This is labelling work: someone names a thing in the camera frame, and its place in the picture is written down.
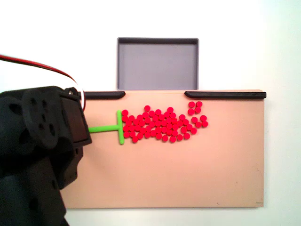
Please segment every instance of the black plastic part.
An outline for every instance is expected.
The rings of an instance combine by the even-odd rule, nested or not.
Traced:
[[[264,99],[267,97],[265,92],[186,91],[184,94],[194,99]]]

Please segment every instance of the gray tray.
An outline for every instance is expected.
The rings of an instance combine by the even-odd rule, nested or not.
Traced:
[[[198,89],[198,39],[118,38],[117,88]]]

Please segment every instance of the white background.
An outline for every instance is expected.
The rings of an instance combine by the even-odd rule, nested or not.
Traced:
[[[199,38],[199,89],[267,92],[264,208],[69,210],[70,225],[300,225],[301,1],[0,3],[0,53],[57,67],[86,91],[116,89],[118,37]],[[45,85],[73,83],[0,62],[0,91]]]

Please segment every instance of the red bead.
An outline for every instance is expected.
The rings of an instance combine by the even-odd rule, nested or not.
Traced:
[[[134,119],[135,119],[135,117],[134,117],[133,115],[130,115],[130,116],[128,117],[128,120],[129,120],[129,121],[134,121]]]
[[[150,135],[152,136],[152,137],[155,137],[156,136],[156,131],[155,130],[152,130],[151,132],[150,132]]]
[[[124,136],[124,138],[128,138],[130,136],[130,133],[129,132],[124,132],[123,136]]]
[[[162,141],[163,141],[163,142],[168,141],[168,136],[167,136],[167,135],[164,135],[164,136],[162,137]]]
[[[174,143],[176,141],[176,138],[175,137],[170,137],[169,140],[170,140],[171,143]]]
[[[192,128],[190,131],[192,134],[196,134],[197,133],[197,129],[196,128]]]
[[[193,115],[193,114],[194,114],[194,110],[193,110],[192,108],[189,109],[189,110],[188,110],[188,114],[189,114],[189,115]]]
[[[188,119],[184,119],[184,121],[183,121],[183,125],[184,126],[187,126],[189,124],[189,121],[188,121]]]
[[[186,126],[186,129],[187,129],[187,130],[191,130],[191,129],[192,129],[192,125],[191,125],[191,124],[188,124],[188,125]]]
[[[192,117],[191,121],[192,121],[192,123],[196,123],[198,121],[198,118],[197,117]]]
[[[167,125],[167,122],[165,121],[165,120],[163,120],[162,122],[161,122],[161,126],[166,126]]]
[[[134,131],[135,130],[135,126],[129,126],[129,130],[130,131]]]
[[[171,129],[168,129],[167,132],[166,132],[166,134],[169,135],[169,136],[171,136],[172,133],[173,133],[173,131]]]
[[[207,117],[205,115],[202,115],[199,119],[201,119],[202,121],[206,121]]]
[[[185,134],[184,134],[184,139],[185,139],[185,140],[188,140],[189,138],[190,138],[190,134],[189,134],[189,133],[185,133]]]
[[[194,111],[195,111],[196,113],[200,113],[200,112],[201,112],[201,108],[200,108],[200,107],[196,107],[196,108],[194,109]]]
[[[177,132],[176,130],[174,130],[174,131],[172,132],[172,135],[176,137],[176,136],[178,135],[178,132]]]
[[[149,114],[148,114],[147,112],[143,112],[143,113],[142,113],[142,117],[143,117],[143,118],[146,119],[148,116],[149,116]]]
[[[201,126],[202,126],[202,123],[201,123],[200,121],[198,121],[198,122],[196,123],[196,127],[197,127],[197,128],[201,128]]]
[[[162,127],[161,132],[162,132],[162,133],[166,133],[166,132],[167,132],[167,128],[166,128],[165,126]]]
[[[161,115],[161,110],[160,110],[160,109],[157,109],[157,110],[155,111],[155,113],[156,113],[157,116],[159,116],[159,115]]]
[[[196,104],[193,101],[190,101],[189,104],[188,104],[189,107],[194,107],[195,105]]]
[[[184,134],[184,133],[186,133],[186,132],[187,132],[187,129],[186,129],[186,127],[183,126],[183,127],[181,128],[181,133]]]
[[[145,133],[146,133],[146,128],[143,128],[143,127],[142,127],[142,128],[140,129],[140,132],[141,132],[142,134],[145,134]]]
[[[147,138],[150,138],[150,136],[151,136],[150,132],[145,132],[144,137],[145,137],[146,139],[147,139]]]
[[[127,116],[122,116],[122,121],[123,121],[123,122],[127,122],[127,120],[128,120],[128,117],[127,117]]]
[[[183,140],[183,136],[182,136],[181,134],[177,135],[177,140],[178,140],[178,141]]]
[[[203,126],[203,127],[207,127],[207,126],[208,126],[208,122],[207,122],[207,121],[203,121],[203,122],[202,122],[202,126]]]
[[[180,120],[182,120],[182,121],[183,121],[185,118],[186,118],[186,117],[185,117],[185,115],[183,115],[183,114],[180,114],[180,116],[179,116],[179,119],[180,119]]]
[[[146,106],[144,107],[144,110],[145,110],[146,112],[150,111],[150,109],[151,109],[151,107],[148,106],[148,105],[146,105]]]
[[[174,119],[176,117],[176,114],[175,113],[170,113],[170,118]]]
[[[155,115],[155,112],[154,112],[154,111],[150,111],[150,112],[149,112],[149,116],[150,116],[150,117],[153,117],[154,115]]]
[[[173,128],[172,124],[170,124],[170,123],[167,124],[166,127],[167,127],[167,129],[172,129]]]
[[[123,110],[123,111],[122,111],[122,115],[123,115],[123,116],[127,116],[127,114],[128,114],[128,111],[127,111],[127,110]]]
[[[160,140],[160,139],[162,138],[162,134],[158,133],[158,134],[156,135],[156,138],[157,138],[157,140]]]
[[[175,124],[175,125],[173,125],[173,130],[178,130],[178,125],[177,124]]]
[[[140,122],[139,122],[139,126],[142,127],[142,126],[144,126],[144,125],[145,125],[145,121],[140,121]]]
[[[156,133],[161,133],[161,127],[157,127],[157,128],[155,129],[155,131],[156,131]]]
[[[141,140],[143,138],[143,134],[142,133],[138,133],[137,137],[138,137],[139,140]]]
[[[196,103],[197,107],[201,107],[203,105],[202,101],[197,101]]]
[[[167,122],[167,123],[171,123],[171,121],[172,121],[171,118],[167,118],[167,119],[166,119],[166,122]]]
[[[165,118],[168,118],[168,117],[169,117],[169,112],[165,112],[165,113],[164,113],[164,117],[165,117]]]
[[[135,144],[135,143],[137,143],[138,142],[138,137],[133,137],[132,138],[132,142]]]
[[[136,125],[139,125],[139,120],[138,119],[135,119],[134,121],[133,121],[133,124],[136,126]]]

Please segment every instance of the red disc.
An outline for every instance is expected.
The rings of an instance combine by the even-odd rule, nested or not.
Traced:
[[[179,116],[179,119],[180,119],[180,120],[182,120],[182,121],[183,121],[185,118],[186,118],[186,117],[185,117],[185,115],[183,115],[183,114],[180,114],[180,116]]]
[[[176,137],[178,135],[178,131],[174,130],[171,134]]]
[[[188,114],[189,114],[189,115],[193,115],[193,114],[194,114],[194,110],[193,110],[192,108],[189,109],[189,110],[188,110]]]
[[[208,126],[208,122],[207,122],[207,121],[203,121],[203,122],[202,122],[202,126],[203,126],[203,127],[207,127],[207,126]]]
[[[198,118],[197,117],[192,117],[191,121],[192,121],[192,123],[196,123],[198,121]]]
[[[155,130],[152,130],[151,132],[150,132],[150,135],[152,136],[152,137],[155,137],[156,136],[156,131]]]
[[[169,140],[170,140],[171,143],[174,143],[176,141],[176,138],[171,136]]]
[[[129,126],[129,130],[130,131],[134,131],[135,130],[135,126]]]
[[[196,134],[197,133],[197,129],[196,128],[192,128],[190,131],[192,134]]]
[[[148,114],[147,112],[143,112],[143,113],[142,113],[142,116],[143,116],[143,118],[146,119],[146,118],[149,116],[149,114]]]
[[[175,113],[170,113],[170,118],[174,119],[176,117],[176,114]]]
[[[146,132],[151,132],[151,126],[147,126],[145,129],[146,129]]]
[[[200,107],[196,107],[196,108],[194,109],[194,111],[195,111],[196,113],[200,113],[200,112],[201,112],[201,108],[200,108]]]
[[[144,137],[145,137],[146,139],[147,139],[147,138],[150,138],[150,136],[151,136],[150,132],[145,132]]]
[[[139,125],[139,120],[138,119],[135,119],[134,121],[133,121],[133,124],[136,126],[136,125]]]
[[[163,141],[163,142],[168,141],[168,136],[167,136],[167,135],[164,135],[164,136],[162,137],[162,141]]]
[[[167,124],[166,127],[167,127],[167,129],[172,129],[173,128],[171,123]]]
[[[190,101],[189,104],[188,104],[189,107],[194,107],[195,105],[196,104],[193,101]]]
[[[123,136],[124,136],[124,138],[128,138],[130,136],[130,133],[129,132],[124,132]]]
[[[133,115],[130,115],[130,116],[128,117],[128,120],[129,120],[129,121],[134,121],[134,119],[135,119],[135,117],[134,117]]]
[[[137,137],[138,137],[139,140],[141,140],[143,138],[143,134],[142,133],[138,133]]]
[[[202,123],[201,123],[200,121],[198,121],[198,122],[196,123],[196,127],[197,127],[197,128],[201,128],[201,126],[202,126]]]
[[[160,140],[160,139],[162,138],[162,134],[158,133],[158,134],[156,135],[156,138],[157,138],[157,140]]]
[[[129,127],[129,126],[124,126],[124,127],[123,127],[123,131],[125,131],[125,132],[128,132],[128,131],[129,131],[129,129],[130,129],[130,127]]]
[[[184,139],[185,139],[185,140],[188,140],[189,138],[190,138],[190,134],[189,134],[189,133],[185,133],[185,134],[184,134]]]
[[[173,125],[173,130],[178,130],[178,129],[179,129],[179,127],[177,124]]]
[[[161,127],[156,127],[155,131],[156,133],[161,133]]]
[[[157,109],[157,110],[155,111],[155,113],[156,113],[157,116],[159,116],[159,115],[161,115],[161,110],[160,110],[160,109]]]
[[[133,138],[132,138],[132,142],[133,142],[133,143],[137,143],[137,142],[138,142],[138,137],[133,137]]]
[[[161,132],[162,132],[162,133],[166,133],[166,132],[167,132],[167,128],[166,128],[165,126],[162,127]]]
[[[186,129],[186,127],[185,126],[183,126],[182,128],[181,128],[181,133],[186,133],[187,132],[187,129]]]
[[[146,106],[144,107],[144,110],[145,110],[146,112],[149,112],[149,111],[150,111],[150,109],[151,109],[151,107],[150,107],[150,106],[148,106],[148,105],[146,105]]]
[[[140,132],[141,132],[142,134],[146,133],[146,128],[143,128],[143,127],[142,127],[142,128],[140,129]]]
[[[127,116],[127,114],[128,114],[128,111],[127,111],[127,110],[123,110],[123,111],[122,111],[122,115],[123,115],[123,116]]]
[[[172,121],[171,118],[167,118],[167,119],[166,119],[166,122],[167,122],[167,123],[171,123],[171,121]]]
[[[136,136],[135,131],[130,132],[130,136],[131,136],[131,138],[135,137]]]
[[[165,120],[163,120],[162,122],[161,122],[161,126],[166,126],[167,125],[167,122],[165,121]]]
[[[166,132],[166,134],[169,135],[169,136],[171,136],[172,133],[173,133],[173,131],[171,129],[168,129],[167,132]]]
[[[128,117],[127,117],[127,116],[122,116],[122,121],[123,121],[123,122],[127,122],[127,120],[128,120]]]
[[[202,101],[197,101],[196,102],[197,107],[201,107],[203,105]]]
[[[165,112],[165,113],[164,113],[164,117],[165,117],[165,118],[168,118],[168,117],[169,117],[169,112]]]
[[[188,125],[186,126],[186,129],[187,129],[187,130],[191,130],[191,129],[192,129],[192,125],[191,125],[191,124],[188,124]]]
[[[147,117],[147,118],[145,118],[144,121],[145,121],[146,124],[149,124],[151,122],[151,118]]]
[[[181,135],[181,134],[177,135],[177,140],[178,140],[178,141],[183,140],[183,135]]]
[[[152,128],[155,127],[155,122],[154,122],[154,121],[151,121],[151,122],[150,122],[150,127],[152,127]]]
[[[187,126],[189,124],[189,121],[188,121],[188,119],[184,119],[184,121],[183,121],[183,125],[184,126]]]
[[[201,117],[199,119],[201,119],[202,121],[206,121],[207,120],[207,116],[201,115]]]

